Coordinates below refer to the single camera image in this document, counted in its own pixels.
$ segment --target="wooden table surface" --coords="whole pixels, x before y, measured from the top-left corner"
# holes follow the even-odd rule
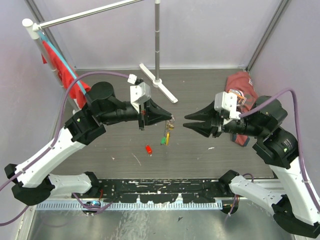
[[[164,85],[177,97],[172,104],[158,89],[151,88],[152,99],[175,116],[169,146],[160,145],[164,122],[146,126],[140,131],[137,121],[121,122],[107,127],[107,132],[84,149],[76,152],[58,166],[53,173],[76,175],[92,171],[98,178],[219,178],[232,169],[240,174],[270,178],[271,170],[251,148],[231,141],[228,133],[219,138],[206,138],[184,128],[187,114],[194,113],[211,103],[216,93],[225,89],[227,76],[239,69],[181,69],[161,70]],[[151,85],[140,70],[119,71],[136,74]],[[130,100],[130,85],[124,78],[97,76],[84,80],[92,86],[99,81],[110,82],[116,97]],[[145,146],[150,145],[152,156]]]

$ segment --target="white wall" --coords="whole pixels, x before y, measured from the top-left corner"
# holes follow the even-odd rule
[[[303,152],[320,194],[320,1],[292,0],[251,71],[261,95],[292,87],[298,98]],[[289,112],[283,126],[295,133],[290,93],[280,98]]]
[[[24,1],[0,4],[0,183],[7,178],[3,168],[19,164],[36,153],[51,137],[62,89],[41,54],[22,27],[22,19],[31,17]],[[15,200],[10,184],[0,192],[0,222],[7,222],[24,208]],[[12,240],[17,220],[0,227],[0,239]]]
[[[117,0],[36,0],[46,20]],[[78,69],[154,67],[154,0],[53,27]],[[280,0],[162,0],[160,66],[247,66]]]

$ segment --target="red garment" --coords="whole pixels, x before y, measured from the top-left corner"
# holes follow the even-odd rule
[[[258,95],[254,90],[253,81],[246,71],[238,71],[227,78],[225,91],[237,95],[237,109],[241,113],[248,112],[256,102]],[[245,135],[234,134],[232,141],[245,147],[249,138]]]
[[[68,69],[65,67],[65,65],[61,62],[59,57],[51,49],[51,47],[45,41],[42,41],[42,43],[44,45],[44,48],[49,54],[49,57],[53,66],[55,66],[58,71],[58,77],[62,81],[63,87],[67,89],[69,85],[72,83],[72,81],[74,80],[74,78],[72,77]],[[79,82],[81,82],[86,92],[90,90],[90,87],[87,84],[85,84],[83,81],[80,80]],[[72,89],[69,92],[69,95],[70,95],[70,98],[76,99],[76,102],[78,103],[79,108],[82,109],[83,106],[86,104],[86,98],[77,84],[75,84],[72,87]]]

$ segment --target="floor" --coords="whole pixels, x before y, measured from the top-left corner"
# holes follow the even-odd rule
[[[292,240],[273,217],[241,199],[225,222],[220,210],[36,210],[28,240]]]
[[[251,148],[255,143],[253,138],[247,147],[241,147],[231,142],[227,133],[208,139],[182,126],[188,122],[184,116],[211,103],[215,94],[224,90],[227,76],[237,71],[161,70],[165,86],[179,100],[172,104],[158,89],[151,88],[152,99],[176,119],[169,146],[160,145],[164,123],[140,131],[138,122],[121,122],[108,126],[104,135],[70,156],[53,173],[76,175],[92,171],[98,178],[219,178],[232,169],[240,174],[272,177],[271,170]],[[151,83],[140,70],[119,72],[136,74]],[[130,85],[124,78],[100,75],[85,80],[90,86],[99,81],[110,82],[119,100],[130,100]],[[67,106],[66,115],[70,113],[71,107]],[[146,145],[152,147],[152,156],[147,154]]]

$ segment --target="green object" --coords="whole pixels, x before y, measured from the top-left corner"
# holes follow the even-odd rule
[[[164,144],[166,144],[166,137],[164,136],[162,139],[161,139],[161,145],[164,145]]]

